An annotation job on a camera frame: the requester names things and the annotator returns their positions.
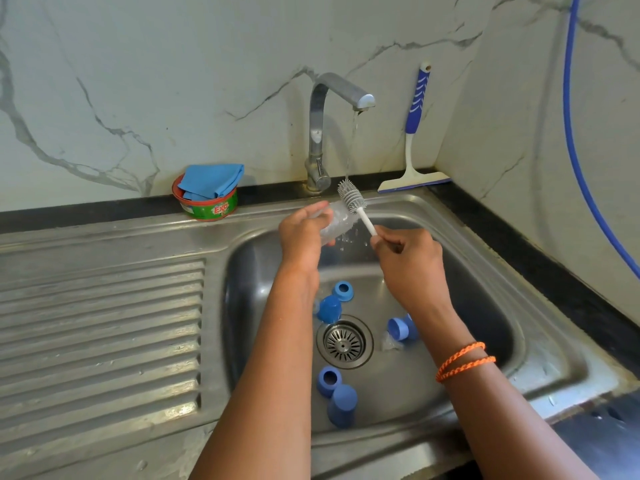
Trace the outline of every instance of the orange bracelet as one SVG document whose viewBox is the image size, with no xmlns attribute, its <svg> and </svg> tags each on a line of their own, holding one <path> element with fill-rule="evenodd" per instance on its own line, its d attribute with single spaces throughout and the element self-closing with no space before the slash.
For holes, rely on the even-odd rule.
<svg viewBox="0 0 640 480">
<path fill-rule="evenodd" d="M 474 360 L 473 362 L 469 362 L 464 365 L 461 365 L 460 367 L 457 367 L 452 371 L 444 372 L 448 366 L 450 366 L 454 361 L 462 357 L 462 355 L 478 347 L 482 348 L 482 350 L 485 350 L 486 345 L 484 345 L 483 342 L 474 342 L 473 344 L 462 348 L 462 350 L 460 350 L 459 352 L 456 352 L 451 357 L 446 359 L 446 361 L 444 361 L 444 363 L 438 369 L 438 373 L 436 374 L 436 381 L 442 382 L 445 379 L 453 377 L 456 374 L 459 374 L 460 372 L 468 371 L 469 369 L 472 369 L 478 365 L 482 365 L 484 363 L 489 363 L 489 362 L 495 362 L 495 357 L 491 355 L 489 357 L 484 357 L 482 359 Z"/>
</svg>

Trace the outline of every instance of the translucent bottle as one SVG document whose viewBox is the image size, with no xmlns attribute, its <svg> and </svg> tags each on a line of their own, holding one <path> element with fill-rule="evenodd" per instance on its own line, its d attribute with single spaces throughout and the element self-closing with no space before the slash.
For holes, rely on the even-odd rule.
<svg viewBox="0 0 640 480">
<path fill-rule="evenodd" d="M 344 234 L 358 222 L 358 216 L 349 212 L 344 202 L 341 200 L 329 204 L 333 211 L 333 219 L 331 223 L 320 231 L 322 245 L 331 242 L 339 235 Z M 322 214 L 322 210 L 312 217 L 318 217 Z"/>
</svg>

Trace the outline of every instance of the person's left arm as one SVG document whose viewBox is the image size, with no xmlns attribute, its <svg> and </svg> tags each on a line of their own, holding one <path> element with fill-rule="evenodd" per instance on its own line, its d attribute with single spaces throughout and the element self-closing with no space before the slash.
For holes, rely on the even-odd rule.
<svg viewBox="0 0 640 480">
<path fill-rule="evenodd" d="M 278 228 L 282 263 L 249 361 L 190 480 L 311 474 L 312 309 L 320 281 L 320 230 L 332 218 L 327 205 L 300 209 Z"/>
</svg>

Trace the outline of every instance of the hand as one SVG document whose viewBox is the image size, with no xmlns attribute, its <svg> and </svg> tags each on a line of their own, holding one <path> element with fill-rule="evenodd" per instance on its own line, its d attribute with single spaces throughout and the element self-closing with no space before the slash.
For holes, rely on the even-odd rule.
<svg viewBox="0 0 640 480">
<path fill-rule="evenodd" d="M 322 209 L 325 210 L 318 217 L 309 218 Z M 280 268 L 305 274 L 315 273 L 317 276 L 322 247 L 320 231 L 331 223 L 332 218 L 333 211 L 325 200 L 303 207 L 286 217 L 278 227 L 282 246 Z"/>
<path fill-rule="evenodd" d="M 444 275 L 442 246 L 425 229 L 391 230 L 376 226 L 371 245 L 391 294 L 411 315 L 453 310 Z"/>
</svg>

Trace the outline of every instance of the hose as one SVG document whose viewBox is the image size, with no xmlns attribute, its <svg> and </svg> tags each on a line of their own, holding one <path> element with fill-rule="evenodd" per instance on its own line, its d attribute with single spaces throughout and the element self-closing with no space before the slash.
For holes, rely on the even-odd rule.
<svg viewBox="0 0 640 480">
<path fill-rule="evenodd" d="M 602 232 L 607 237 L 611 245 L 616 249 L 620 257 L 623 259 L 625 263 L 631 268 L 631 271 L 636 275 L 636 277 L 640 280 L 640 266 L 637 265 L 636 261 L 631 257 L 631 255 L 627 252 L 625 247 L 620 243 L 618 238 L 609 224 L 607 224 L 605 218 L 603 217 L 600 209 L 596 205 L 596 202 L 589 191 L 589 187 L 587 186 L 587 182 L 584 179 L 584 175 L 582 174 L 582 168 L 580 167 L 580 161 L 578 161 L 578 154 L 575 151 L 575 144 L 573 142 L 573 131 L 571 128 L 571 104 L 570 104 L 570 93 L 571 93 L 571 60 L 573 55 L 573 40 L 575 38 L 575 26 L 578 22 L 578 6 L 580 4 L 580 0 L 573 0 L 571 5 L 571 11 L 569 15 L 569 29 L 567 31 L 566 36 L 566 51 L 564 52 L 564 78 L 563 78 L 563 116 L 564 116 L 564 135 L 566 137 L 566 147 L 569 151 L 569 159 L 571 160 L 571 166 L 573 168 L 573 172 L 575 174 L 575 178 L 578 181 L 578 186 L 580 186 L 580 192 L 582 192 L 582 196 L 584 200 L 587 202 L 587 206 L 589 210 L 593 214 L 593 218 L 596 219 L 598 226 L 602 229 Z"/>
</svg>

